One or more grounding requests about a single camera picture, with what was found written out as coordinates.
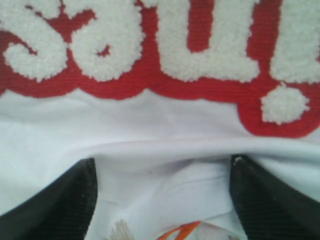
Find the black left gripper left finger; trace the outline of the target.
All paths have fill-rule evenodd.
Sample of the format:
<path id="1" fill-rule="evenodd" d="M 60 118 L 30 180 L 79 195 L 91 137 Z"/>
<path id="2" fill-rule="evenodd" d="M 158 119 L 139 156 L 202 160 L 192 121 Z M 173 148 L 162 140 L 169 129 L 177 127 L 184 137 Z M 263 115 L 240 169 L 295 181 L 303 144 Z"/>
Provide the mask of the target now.
<path id="1" fill-rule="evenodd" d="M 0 217 L 1 240 L 83 240 L 98 198 L 96 164 L 82 159 Z"/>

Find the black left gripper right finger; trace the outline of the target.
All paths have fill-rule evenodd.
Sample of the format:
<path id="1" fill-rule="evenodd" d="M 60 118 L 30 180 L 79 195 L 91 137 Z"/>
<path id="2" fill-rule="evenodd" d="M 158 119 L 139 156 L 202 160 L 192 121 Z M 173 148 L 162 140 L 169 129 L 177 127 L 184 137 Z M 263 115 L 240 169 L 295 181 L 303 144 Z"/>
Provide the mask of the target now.
<path id="1" fill-rule="evenodd" d="M 318 240 L 320 203 L 246 155 L 231 157 L 229 192 L 249 240 Z"/>

